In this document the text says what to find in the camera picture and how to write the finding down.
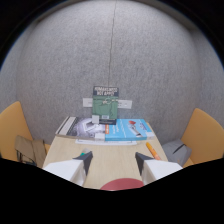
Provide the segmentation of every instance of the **orange chair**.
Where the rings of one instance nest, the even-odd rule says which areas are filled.
[[[0,153],[2,158],[18,161],[14,147],[17,135],[33,140],[19,101],[7,107],[0,114]],[[46,153],[49,148],[50,145],[45,144]]]
[[[192,149],[183,167],[220,159],[224,154],[224,130],[210,115],[196,108],[181,141]]]

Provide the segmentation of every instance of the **pen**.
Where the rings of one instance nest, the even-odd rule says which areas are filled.
[[[146,146],[149,149],[149,151],[152,153],[153,157],[157,160],[161,160],[155,149],[150,145],[149,142],[146,142]]]

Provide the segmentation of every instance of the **paper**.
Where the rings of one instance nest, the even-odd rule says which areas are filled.
[[[76,144],[84,144],[84,145],[136,145],[136,141],[91,141],[91,140],[83,140],[76,139]]]

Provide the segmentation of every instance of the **table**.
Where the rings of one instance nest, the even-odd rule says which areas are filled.
[[[142,180],[135,159],[135,153],[139,152],[153,157],[146,147],[147,141],[163,161],[168,161],[156,136],[152,140],[137,141],[137,145],[129,146],[82,145],[76,144],[75,140],[56,136],[49,149],[43,168],[49,163],[71,160],[78,157],[82,150],[87,148],[92,151],[93,158],[83,184],[85,188],[100,189],[106,183],[119,178]]]

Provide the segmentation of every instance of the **book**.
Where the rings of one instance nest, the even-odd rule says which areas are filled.
[[[139,141],[155,137],[144,119],[117,119],[116,125],[106,129],[106,141]]]
[[[93,141],[139,141],[155,137],[144,119],[117,119],[116,125],[104,125],[80,117],[67,117],[55,134]]]
[[[94,86],[92,115],[99,116],[99,124],[116,124],[119,89]]]
[[[105,135],[105,125],[93,124],[92,118],[67,117],[55,134],[67,138],[97,140]]]

